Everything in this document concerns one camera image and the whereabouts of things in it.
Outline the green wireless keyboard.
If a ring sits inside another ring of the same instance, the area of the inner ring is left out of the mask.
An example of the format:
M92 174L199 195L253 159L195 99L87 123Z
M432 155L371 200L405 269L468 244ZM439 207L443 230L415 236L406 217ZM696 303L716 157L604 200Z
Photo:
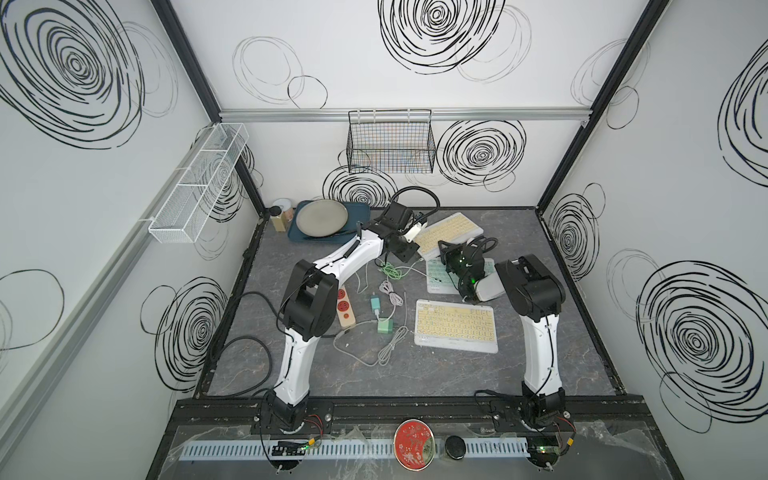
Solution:
M477 268L459 267L460 274L449 272L439 258L429 260L426 268L427 290L431 294L458 295L462 301L486 302L498 298L504 292L503 286L494 269L493 259L484 260L484 277L490 277L490 283L480 289L479 295L475 294L475 288L480 279L473 277Z

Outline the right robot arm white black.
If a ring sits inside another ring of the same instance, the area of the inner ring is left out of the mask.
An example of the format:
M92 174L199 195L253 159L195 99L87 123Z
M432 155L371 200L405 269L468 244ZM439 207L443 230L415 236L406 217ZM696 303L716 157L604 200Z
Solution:
M520 316L526 365L522 380L522 423L542 429L561 416L566 395L557 351L557 330L566 293L561 282L534 254L494 265L485 271L484 255L498 244L483 235L461 243L437 242L440 262L457 277L455 289L464 301L479 304L506 296Z

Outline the yellow wireless keyboard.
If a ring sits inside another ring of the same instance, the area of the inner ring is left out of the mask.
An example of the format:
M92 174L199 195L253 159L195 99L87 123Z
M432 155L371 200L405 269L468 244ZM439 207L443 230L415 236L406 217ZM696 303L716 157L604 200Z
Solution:
M432 260L439 257L439 241L462 243L483 233L483 228L466 215L454 213L424 228L414 241L419 245L418 254L424 260Z
M496 354L494 310L489 306L419 299L414 343L422 347Z

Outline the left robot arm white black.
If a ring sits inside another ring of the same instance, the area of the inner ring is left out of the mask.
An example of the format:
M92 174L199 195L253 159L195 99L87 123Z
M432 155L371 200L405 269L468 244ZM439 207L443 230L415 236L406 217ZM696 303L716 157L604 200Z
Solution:
M416 235L440 207L439 197L430 189L404 187L391 196L378 217L360 224L341 247L319 260L294 265L277 316L285 335L281 367L276 384L265 394L266 405L282 429L293 432L303 424L317 343L337 315L339 288L381 256L411 260L419 249Z

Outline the green usb charger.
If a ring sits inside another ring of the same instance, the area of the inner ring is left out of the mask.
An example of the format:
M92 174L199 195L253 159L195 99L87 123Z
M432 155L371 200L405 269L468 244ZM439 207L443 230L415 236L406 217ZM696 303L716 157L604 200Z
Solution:
M377 333L378 334L391 334L394 330L392 319L380 319L377 321Z

